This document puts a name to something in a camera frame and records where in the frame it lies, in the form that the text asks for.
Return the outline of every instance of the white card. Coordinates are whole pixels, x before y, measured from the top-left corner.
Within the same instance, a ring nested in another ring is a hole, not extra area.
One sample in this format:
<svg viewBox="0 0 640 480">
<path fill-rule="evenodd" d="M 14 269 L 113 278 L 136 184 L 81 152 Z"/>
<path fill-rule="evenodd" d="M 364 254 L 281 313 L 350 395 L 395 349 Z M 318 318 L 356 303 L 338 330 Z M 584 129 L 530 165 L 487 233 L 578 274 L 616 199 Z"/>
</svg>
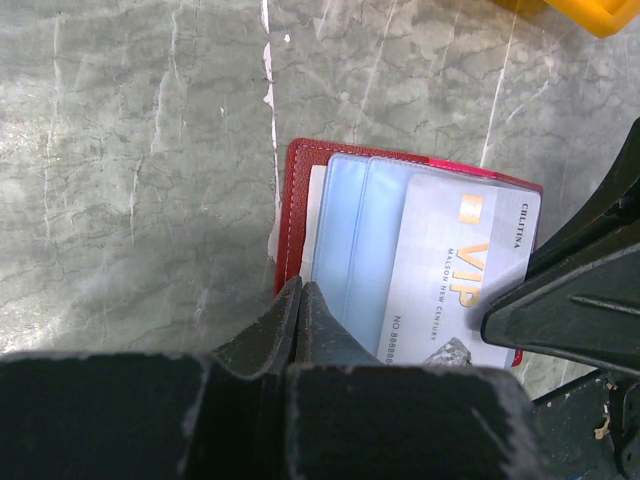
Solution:
<svg viewBox="0 0 640 480">
<path fill-rule="evenodd" d="M 309 178 L 309 195 L 307 196 L 307 223 L 304 245 L 302 246 L 302 263 L 300 264 L 300 277 L 302 283 L 311 280 L 311 267 L 316 247 L 316 234 L 318 232 L 318 217 L 320 216 L 320 204 L 322 203 L 322 189 L 327 167 L 314 165 L 311 167 Z"/>
<path fill-rule="evenodd" d="M 477 366 L 510 366 L 480 338 L 490 303 L 526 275 L 540 211 L 537 192 L 471 179 L 413 175 L 378 359 L 422 364 L 457 338 Z"/>
</svg>

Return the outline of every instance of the black clamp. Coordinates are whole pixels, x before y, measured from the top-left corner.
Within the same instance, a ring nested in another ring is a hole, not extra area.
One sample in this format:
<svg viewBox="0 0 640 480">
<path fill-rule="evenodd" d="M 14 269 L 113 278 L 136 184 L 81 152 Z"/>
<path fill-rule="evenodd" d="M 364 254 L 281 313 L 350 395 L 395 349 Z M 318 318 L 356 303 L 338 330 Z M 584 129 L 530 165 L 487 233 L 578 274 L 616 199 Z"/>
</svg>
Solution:
<svg viewBox="0 0 640 480">
<path fill-rule="evenodd" d="M 640 382 L 613 386 L 609 408 L 616 467 L 625 479 L 640 479 Z"/>
<path fill-rule="evenodd" d="M 601 185 L 487 313 L 490 344 L 640 378 L 640 119 Z"/>
</svg>

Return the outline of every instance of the white paint chip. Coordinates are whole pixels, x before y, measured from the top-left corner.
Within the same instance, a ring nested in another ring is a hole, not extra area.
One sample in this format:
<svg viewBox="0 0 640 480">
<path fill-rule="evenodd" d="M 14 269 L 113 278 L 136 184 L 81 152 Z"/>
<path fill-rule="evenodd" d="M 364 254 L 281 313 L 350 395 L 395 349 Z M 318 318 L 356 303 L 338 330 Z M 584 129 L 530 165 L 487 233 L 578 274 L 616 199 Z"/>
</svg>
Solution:
<svg viewBox="0 0 640 480">
<path fill-rule="evenodd" d="M 269 34 L 269 1 L 262 0 L 260 5 L 260 19 L 264 31 Z M 282 207 L 282 200 L 280 199 L 280 179 L 278 178 L 278 142 L 276 140 L 276 110 L 273 103 L 273 70 L 271 68 L 271 43 L 267 41 L 262 52 L 262 61 L 264 63 L 264 71 L 267 76 L 269 86 L 267 87 L 267 94 L 262 99 L 264 103 L 271 107 L 271 143 L 273 147 L 273 170 L 274 170 L 274 220 L 273 228 L 269 234 L 269 240 L 267 242 L 267 254 L 273 259 L 274 262 L 278 261 L 278 240 L 280 234 L 280 209 Z"/>
</svg>

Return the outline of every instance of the light blue plastic sleeve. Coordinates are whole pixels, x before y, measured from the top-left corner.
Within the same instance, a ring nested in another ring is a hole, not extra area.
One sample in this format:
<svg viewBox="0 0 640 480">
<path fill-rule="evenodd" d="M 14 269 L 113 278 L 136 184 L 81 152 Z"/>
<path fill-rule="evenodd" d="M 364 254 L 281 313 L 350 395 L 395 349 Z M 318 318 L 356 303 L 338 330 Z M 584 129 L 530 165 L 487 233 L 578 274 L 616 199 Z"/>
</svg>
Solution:
<svg viewBox="0 0 640 480">
<path fill-rule="evenodd" d="M 342 322 L 376 354 L 409 179 L 429 167 L 373 157 L 367 165 Z"/>
<path fill-rule="evenodd" d="M 368 161 L 369 157 L 333 155 L 324 181 L 311 280 L 318 283 L 329 311 L 340 323 Z"/>
</svg>

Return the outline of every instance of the gray marble tile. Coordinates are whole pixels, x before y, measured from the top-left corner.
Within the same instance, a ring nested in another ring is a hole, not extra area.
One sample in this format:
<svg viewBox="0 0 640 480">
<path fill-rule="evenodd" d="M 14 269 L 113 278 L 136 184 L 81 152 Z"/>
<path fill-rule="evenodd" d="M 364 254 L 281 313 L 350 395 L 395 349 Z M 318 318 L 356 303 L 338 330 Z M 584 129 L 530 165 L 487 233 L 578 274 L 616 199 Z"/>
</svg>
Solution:
<svg viewBox="0 0 640 480">
<path fill-rule="evenodd" d="M 304 135 L 479 163 L 510 12 L 464 1 L 274 4 L 281 154 Z"/>
<path fill-rule="evenodd" d="M 589 198 L 639 116 L 638 32 L 635 21 L 600 40 L 553 10 L 516 22 L 483 165 L 545 187 L 541 241 Z"/>
<path fill-rule="evenodd" d="M 529 352 L 525 352 L 519 367 L 511 369 L 531 398 L 541 397 L 592 370 L 587 365 Z"/>
<path fill-rule="evenodd" d="M 0 351 L 240 331 L 272 288 L 260 5 L 3 10 Z"/>
</svg>

